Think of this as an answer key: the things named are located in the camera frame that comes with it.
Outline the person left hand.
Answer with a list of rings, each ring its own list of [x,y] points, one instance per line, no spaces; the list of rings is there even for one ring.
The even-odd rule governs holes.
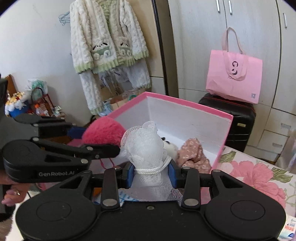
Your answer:
[[[17,183],[11,180],[4,170],[1,170],[1,184],[11,185],[1,201],[6,206],[14,206],[17,203],[23,202],[30,188],[28,183]]]

